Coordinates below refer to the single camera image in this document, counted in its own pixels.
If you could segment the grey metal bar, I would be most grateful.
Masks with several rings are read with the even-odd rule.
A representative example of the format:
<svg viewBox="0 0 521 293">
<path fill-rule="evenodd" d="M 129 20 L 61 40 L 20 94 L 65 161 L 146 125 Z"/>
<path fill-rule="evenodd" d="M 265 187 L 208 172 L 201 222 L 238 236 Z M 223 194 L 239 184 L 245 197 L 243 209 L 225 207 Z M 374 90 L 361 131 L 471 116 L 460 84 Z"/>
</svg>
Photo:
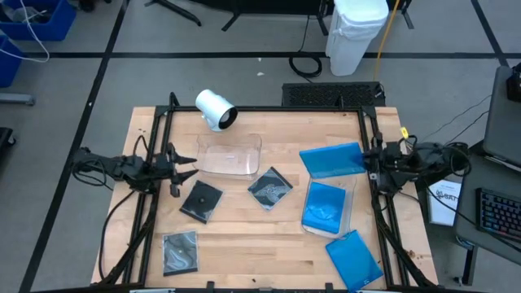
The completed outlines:
<svg viewBox="0 0 521 293">
<path fill-rule="evenodd" d="M 30 94 L 0 93 L 0 103 L 33 106 L 36 99 Z"/>
</svg>

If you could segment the jewel case grey marbled insert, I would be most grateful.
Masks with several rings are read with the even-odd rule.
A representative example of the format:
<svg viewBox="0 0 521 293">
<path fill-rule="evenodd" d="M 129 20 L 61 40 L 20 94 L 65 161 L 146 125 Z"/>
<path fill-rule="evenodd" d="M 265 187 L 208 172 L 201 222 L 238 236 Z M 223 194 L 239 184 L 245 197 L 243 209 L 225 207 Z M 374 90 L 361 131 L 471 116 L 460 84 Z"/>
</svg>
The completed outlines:
<svg viewBox="0 0 521 293">
<path fill-rule="evenodd" d="M 195 230 L 163 236 L 163 275 L 199 271 L 197 232 Z"/>
</svg>

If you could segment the white trash bin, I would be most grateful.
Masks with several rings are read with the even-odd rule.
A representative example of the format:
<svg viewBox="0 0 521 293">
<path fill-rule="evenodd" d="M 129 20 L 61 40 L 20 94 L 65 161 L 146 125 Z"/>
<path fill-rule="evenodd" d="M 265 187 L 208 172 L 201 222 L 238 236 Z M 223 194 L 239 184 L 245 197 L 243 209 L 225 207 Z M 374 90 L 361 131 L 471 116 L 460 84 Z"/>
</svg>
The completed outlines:
<svg viewBox="0 0 521 293">
<path fill-rule="evenodd" d="M 334 0 L 334 10 L 326 43 L 331 73 L 352 75 L 369 44 L 386 24 L 386 0 Z"/>
</svg>

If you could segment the grey desk panel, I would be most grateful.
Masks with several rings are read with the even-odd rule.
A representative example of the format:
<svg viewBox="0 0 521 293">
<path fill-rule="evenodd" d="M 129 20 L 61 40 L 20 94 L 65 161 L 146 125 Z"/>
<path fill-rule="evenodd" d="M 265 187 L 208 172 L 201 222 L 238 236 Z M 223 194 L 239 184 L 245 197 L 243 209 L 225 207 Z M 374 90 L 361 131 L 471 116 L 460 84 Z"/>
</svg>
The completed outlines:
<svg viewBox="0 0 521 293">
<path fill-rule="evenodd" d="M 496 70 L 483 149 L 521 167 L 521 72 L 517 68 Z"/>
</svg>

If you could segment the grey desk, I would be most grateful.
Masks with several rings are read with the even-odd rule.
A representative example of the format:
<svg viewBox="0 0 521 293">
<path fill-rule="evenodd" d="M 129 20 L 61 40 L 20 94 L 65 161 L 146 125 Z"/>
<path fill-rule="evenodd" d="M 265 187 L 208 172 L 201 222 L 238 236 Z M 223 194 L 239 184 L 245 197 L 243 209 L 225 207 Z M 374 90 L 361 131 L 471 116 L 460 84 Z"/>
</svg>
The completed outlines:
<svg viewBox="0 0 521 293">
<path fill-rule="evenodd" d="M 480 155 L 471 155 L 470 162 L 471 172 L 462 180 L 458 212 L 472 222 L 457 216 L 454 222 L 455 234 L 477 247 L 521 265 L 521 243 L 506 240 L 511 244 L 510 247 L 476 228 L 478 223 L 476 190 L 484 188 L 496 191 L 521 202 L 521 173 Z"/>
</svg>

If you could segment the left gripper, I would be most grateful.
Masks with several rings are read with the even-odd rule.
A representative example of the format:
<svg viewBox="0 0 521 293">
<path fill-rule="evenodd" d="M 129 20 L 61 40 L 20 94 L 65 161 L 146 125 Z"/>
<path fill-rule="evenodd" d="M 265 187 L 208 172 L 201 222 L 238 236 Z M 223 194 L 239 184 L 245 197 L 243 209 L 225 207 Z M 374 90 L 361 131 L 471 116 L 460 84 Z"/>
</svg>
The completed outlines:
<svg viewBox="0 0 521 293">
<path fill-rule="evenodd" d="M 178 185 L 195 175 L 199 170 L 193 169 L 183 173 L 177 173 L 175 164 L 190 164 L 197 159 L 180 156 L 176 153 L 174 145 L 169 142 L 164 153 L 155 156 L 155 172 L 157 180 L 170 180 L 170 194 L 174 198 L 180 197 Z"/>
</svg>

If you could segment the blue storage bin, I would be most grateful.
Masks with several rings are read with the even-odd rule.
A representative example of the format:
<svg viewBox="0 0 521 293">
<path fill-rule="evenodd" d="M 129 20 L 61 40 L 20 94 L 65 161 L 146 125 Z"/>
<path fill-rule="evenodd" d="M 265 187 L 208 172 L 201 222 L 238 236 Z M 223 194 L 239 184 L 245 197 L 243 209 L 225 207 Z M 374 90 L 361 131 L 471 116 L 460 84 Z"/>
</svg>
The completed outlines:
<svg viewBox="0 0 521 293">
<path fill-rule="evenodd" d="M 30 20 L 31 29 L 40 41 L 62 41 L 76 17 L 76 11 L 68 0 L 3 0 L 3 4 L 13 10 L 22 8 L 27 11 L 32 7 L 36 11 L 46 11 L 47 16 L 41 22 Z M 17 41 L 35 41 L 26 23 L 21 21 L 0 21 L 0 30 L 10 39 Z"/>
<path fill-rule="evenodd" d="M 0 88 L 9 87 L 20 68 L 22 51 L 8 37 L 0 35 Z"/>
</svg>

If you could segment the black partition panel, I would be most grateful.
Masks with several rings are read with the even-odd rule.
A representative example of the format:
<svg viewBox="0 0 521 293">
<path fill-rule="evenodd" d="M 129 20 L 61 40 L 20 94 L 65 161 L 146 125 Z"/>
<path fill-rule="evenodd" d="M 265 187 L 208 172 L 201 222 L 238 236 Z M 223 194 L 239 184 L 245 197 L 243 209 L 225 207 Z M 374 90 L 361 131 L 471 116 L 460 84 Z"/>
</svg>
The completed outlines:
<svg viewBox="0 0 521 293">
<path fill-rule="evenodd" d="M 202 26 L 202 22 L 197 16 L 188 10 L 174 4 L 173 0 L 148 0 L 144 6 L 159 4 L 180 16 Z M 206 7 L 220 11 L 228 11 L 233 14 L 232 18 L 222 27 L 226 32 L 231 25 L 243 14 L 269 14 L 269 15 L 314 15 L 320 26 L 322 34 L 328 36 L 329 31 L 324 23 L 327 15 L 333 14 L 333 0 L 187 0 L 202 4 Z M 412 20 L 407 12 L 412 0 L 385 0 L 389 10 L 391 5 L 399 3 L 398 8 L 405 18 L 409 29 L 414 29 Z"/>
</svg>

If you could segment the blue plastic case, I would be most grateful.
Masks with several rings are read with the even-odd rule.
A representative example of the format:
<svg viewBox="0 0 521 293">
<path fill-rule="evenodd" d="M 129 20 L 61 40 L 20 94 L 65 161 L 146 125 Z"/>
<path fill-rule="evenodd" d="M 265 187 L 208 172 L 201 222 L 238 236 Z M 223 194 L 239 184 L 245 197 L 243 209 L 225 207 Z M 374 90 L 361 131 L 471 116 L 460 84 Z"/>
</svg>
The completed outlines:
<svg viewBox="0 0 521 293">
<path fill-rule="evenodd" d="M 344 213 L 344 189 L 313 181 L 309 186 L 301 224 L 337 234 Z"/>
<path fill-rule="evenodd" d="M 357 230 L 327 244 L 326 251 L 350 293 L 356 293 L 383 276 L 383 271 Z"/>
<path fill-rule="evenodd" d="M 361 148 L 356 142 L 300 151 L 300 158 L 314 179 L 366 171 Z"/>
</svg>

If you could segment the black-tray clear jewel case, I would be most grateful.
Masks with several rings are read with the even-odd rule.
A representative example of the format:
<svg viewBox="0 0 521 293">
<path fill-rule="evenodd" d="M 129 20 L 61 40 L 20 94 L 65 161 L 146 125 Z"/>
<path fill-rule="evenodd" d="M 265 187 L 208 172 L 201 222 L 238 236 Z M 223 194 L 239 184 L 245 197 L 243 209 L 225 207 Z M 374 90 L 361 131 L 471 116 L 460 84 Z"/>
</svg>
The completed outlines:
<svg viewBox="0 0 521 293">
<path fill-rule="evenodd" d="M 202 181 L 196 181 L 179 211 L 203 224 L 207 224 L 220 203 L 222 195 L 222 190 Z"/>
</svg>

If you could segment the black keyboard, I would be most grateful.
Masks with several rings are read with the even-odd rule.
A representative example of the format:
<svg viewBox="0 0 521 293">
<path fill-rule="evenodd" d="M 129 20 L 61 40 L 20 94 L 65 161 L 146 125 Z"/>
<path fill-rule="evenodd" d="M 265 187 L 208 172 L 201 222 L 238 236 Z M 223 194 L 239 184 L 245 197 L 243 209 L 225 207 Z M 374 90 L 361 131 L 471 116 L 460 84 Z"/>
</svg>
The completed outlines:
<svg viewBox="0 0 521 293">
<path fill-rule="evenodd" d="M 484 188 L 475 196 L 477 229 L 521 243 L 521 198 Z"/>
</svg>

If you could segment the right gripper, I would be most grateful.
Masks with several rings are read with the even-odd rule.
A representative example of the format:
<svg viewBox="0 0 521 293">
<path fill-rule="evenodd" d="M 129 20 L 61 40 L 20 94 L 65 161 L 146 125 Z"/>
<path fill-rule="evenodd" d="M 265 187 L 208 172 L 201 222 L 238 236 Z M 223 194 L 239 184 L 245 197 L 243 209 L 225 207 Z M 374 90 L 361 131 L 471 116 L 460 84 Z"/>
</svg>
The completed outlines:
<svg viewBox="0 0 521 293">
<path fill-rule="evenodd" d="M 379 192 L 397 192 L 403 186 L 395 179 L 401 157 L 398 142 L 388 142 L 385 147 L 376 146 L 363 153 L 363 158 L 368 160 L 369 179 L 375 181 Z"/>
</svg>

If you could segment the black perforated computer case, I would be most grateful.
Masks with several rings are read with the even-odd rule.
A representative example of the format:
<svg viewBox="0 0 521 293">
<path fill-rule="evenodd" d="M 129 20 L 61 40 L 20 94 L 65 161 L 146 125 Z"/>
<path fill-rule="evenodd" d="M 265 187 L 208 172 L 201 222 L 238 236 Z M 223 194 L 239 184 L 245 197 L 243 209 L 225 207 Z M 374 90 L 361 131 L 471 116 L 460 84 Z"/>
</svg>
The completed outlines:
<svg viewBox="0 0 521 293">
<path fill-rule="evenodd" d="M 286 83 L 282 86 L 285 107 L 385 107 L 379 82 Z"/>
</svg>

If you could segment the clear plastic bin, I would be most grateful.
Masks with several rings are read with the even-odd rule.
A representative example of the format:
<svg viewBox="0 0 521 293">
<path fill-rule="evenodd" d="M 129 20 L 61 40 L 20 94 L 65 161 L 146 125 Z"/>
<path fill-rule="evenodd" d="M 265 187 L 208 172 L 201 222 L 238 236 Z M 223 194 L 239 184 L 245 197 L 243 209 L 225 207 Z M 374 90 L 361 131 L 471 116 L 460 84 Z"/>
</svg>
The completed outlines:
<svg viewBox="0 0 521 293">
<path fill-rule="evenodd" d="M 338 176 L 338 177 L 327 177 L 327 178 L 320 178 L 320 179 L 314 179 L 311 178 L 309 180 L 309 185 L 307 189 L 306 199 L 309 192 L 309 186 L 313 182 L 320 182 L 323 184 L 327 184 L 330 186 L 336 186 L 339 188 L 342 188 L 346 192 L 346 198 L 344 201 L 344 213 L 342 216 L 342 222 L 340 226 L 340 231 L 337 234 L 331 234 L 327 232 L 323 232 L 320 230 L 316 230 L 314 228 L 304 226 L 301 224 L 302 228 L 311 234 L 316 234 L 325 238 L 341 238 L 345 234 L 347 234 L 351 230 L 351 217 L 352 217 L 352 206 L 353 206 L 353 197 L 354 197 L 354 191 L 357 187 L 357 177 L 354 175 L 346 175 L 346 176 Z"/>
<path fill-rule="evenodd" d="M 194 167 L 206 174 L 235 178 L 254 177 L 261 161 L 259 134 L 203 134 L 197 138 Z"/>
</svg>

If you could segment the black metal table frame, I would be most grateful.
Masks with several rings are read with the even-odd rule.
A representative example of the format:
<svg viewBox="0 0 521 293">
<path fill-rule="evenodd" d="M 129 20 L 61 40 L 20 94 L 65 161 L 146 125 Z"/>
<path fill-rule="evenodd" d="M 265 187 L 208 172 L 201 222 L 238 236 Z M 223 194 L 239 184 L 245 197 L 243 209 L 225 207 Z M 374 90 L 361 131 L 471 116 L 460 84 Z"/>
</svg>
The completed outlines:
<svg viewBox="0 0 521 293">
<path fill-rule="evenodd" d="M 119 282 L 144 282 L 148 287 L 201 288 L 208 281 L 220 288 L 321 289 L 325 283 L 345 289 L 325 245 L 331 240 L 304 231 L 300 225 L 309 175 L 303 165 L 301 150 L 357 142 L 372 137 L 370 117 L 366 116 L 370 134 L 361 130 L 356 112 L 298 111 L 281 107 L 253 107 L 239 109 L 239 117 L 228 131 L 211 132 L 195 110 L 178 108 L 173 113 L 169 141 L 177 152 L 196 157 L 199 135 L 230 135 L 241 139 L 250 133 L 261 137 L 258 174 L 275 167 L 293 186 L 293 190 L 267 212 L 251 197 L 247 188 L 250 180 L 237 177 L 218 177 L 197 173 L 180 188 L 181 197 L 170 195 L 169 181 L 163 181 L 159 205 L 149 251 L 143 246 L 131 259 L 130 277 Z M 179 208 L 196 180 L 207 182 L 223 190 L 220 203 L 205 225 L 181 213 Z M 377 263 L 382 264 L 380 235 L 374 220 L 370 200 L 368 175 L 348 177 L 348 185 L 356 183 L 351 227 L 358 230 Z M 103 272 L 107 276 L 128 247 L 136 211 L 143 220 L 148 212 L 150 196 L 132 195 L 113 214 L 104 241 Z M 394 198 L 396 221 L 401 241 L 408 256 L 422 270 L 426 278 L 438 283 L 436 270 L 423 224 L 419 204 L 409 197 Z M 198 236 L 199 270 L 194 273 L 163 276 L 162 238 L 195 230 Z"/>
</svg>

